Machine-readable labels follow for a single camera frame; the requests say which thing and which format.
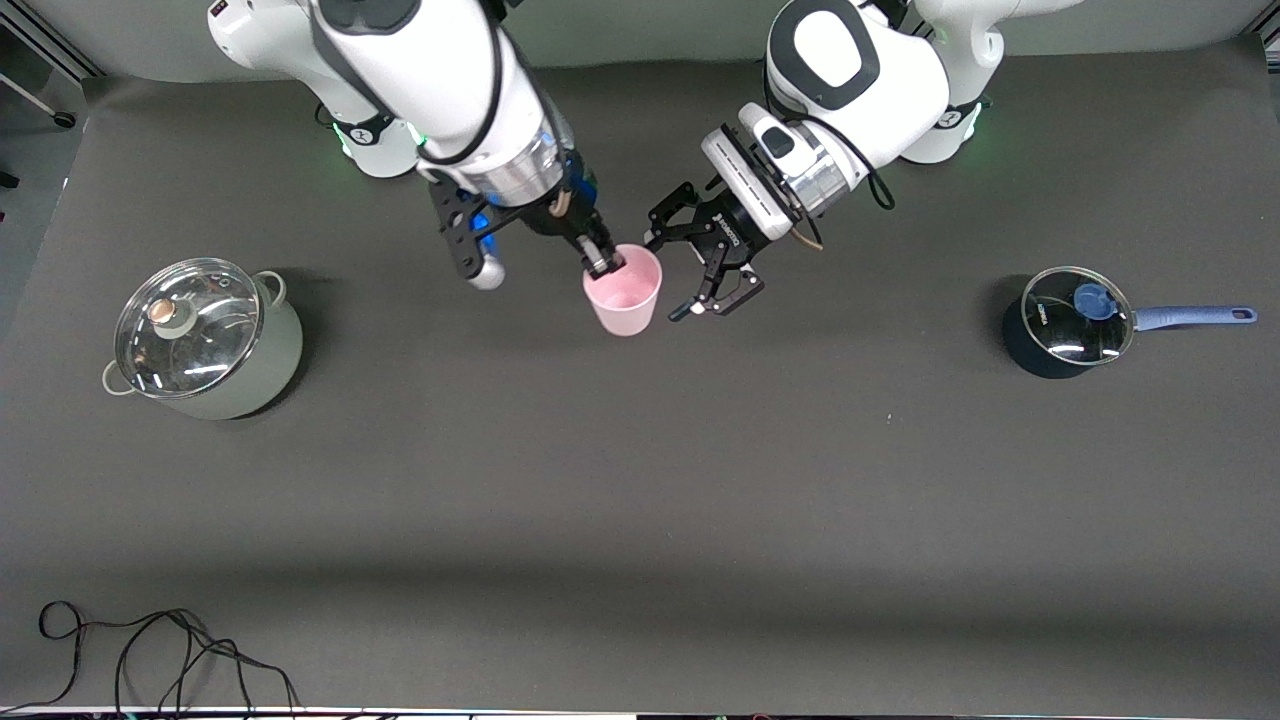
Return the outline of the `pink plastic cup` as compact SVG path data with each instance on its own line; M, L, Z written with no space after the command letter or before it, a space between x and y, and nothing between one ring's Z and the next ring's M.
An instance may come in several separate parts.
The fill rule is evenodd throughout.
M608 333L630 337L649 327L664 273L659 258L643 245L623 243L617 251L625 264L600 278L584 272L582 291Z

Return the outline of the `dark grey table mat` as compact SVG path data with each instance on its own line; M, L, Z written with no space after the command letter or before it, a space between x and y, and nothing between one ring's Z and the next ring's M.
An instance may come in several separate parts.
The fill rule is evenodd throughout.
M186 607L311 706L1280 717L1280 122L1260 42L1021 56L963 154L777 243L733 315L607 334L566 246L454 275L425 186L284 82L102 79L0 345L0 707L40 609ZM114 397L125 301L219 258L303 351L207 421ZM1052 266L1142 332L1070 379L1002 316Z

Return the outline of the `glass lid blue knob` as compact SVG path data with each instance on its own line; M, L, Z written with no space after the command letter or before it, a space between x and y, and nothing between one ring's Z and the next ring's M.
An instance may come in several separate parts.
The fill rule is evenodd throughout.
M1033 275L1018 309L1036 347L1070 366L1112 363L1137 333L1137 313L1124 292L1083 266L1053 266Z

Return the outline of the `pale green stockpot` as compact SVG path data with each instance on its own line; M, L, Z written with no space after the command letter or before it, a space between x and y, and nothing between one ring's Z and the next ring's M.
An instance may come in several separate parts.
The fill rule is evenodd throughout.
M114 397L140 395L200 420L221 421L247 416L270 404L294 375L305 346L300 316L288 301L285 278L273 270L251 274L265 302L261 331L253 347L230 375L211 389L188 398L157 400L116 388L113 357L101 383Z

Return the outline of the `aluminium frame rail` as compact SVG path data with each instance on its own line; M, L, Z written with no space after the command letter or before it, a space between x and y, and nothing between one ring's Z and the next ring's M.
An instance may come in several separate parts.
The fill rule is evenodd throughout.
M0 6L0 27L14 33L50 67L76 83L106 73L37 13L20 5Z

